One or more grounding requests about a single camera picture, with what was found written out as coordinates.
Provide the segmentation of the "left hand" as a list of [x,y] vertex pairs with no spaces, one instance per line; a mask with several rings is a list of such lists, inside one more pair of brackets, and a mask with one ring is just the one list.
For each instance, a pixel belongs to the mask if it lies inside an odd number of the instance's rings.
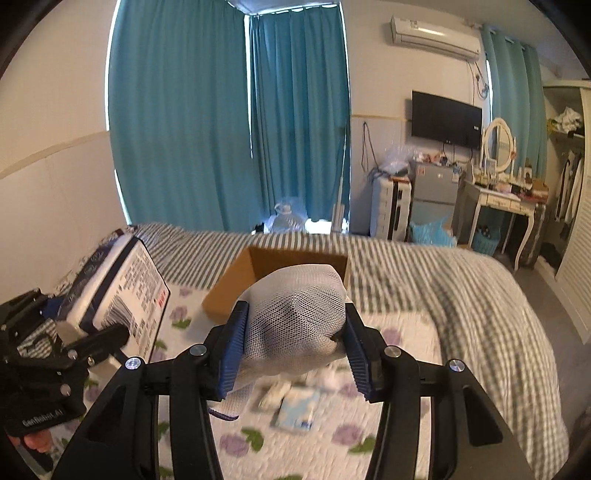
[[8,436],[15,447],[26,451],[33,460],[33,465],[42,473],[49,473],[53,470],[53,460],[50,455],[52,448],[52,436],[48,430],[34,432],[24,437]]

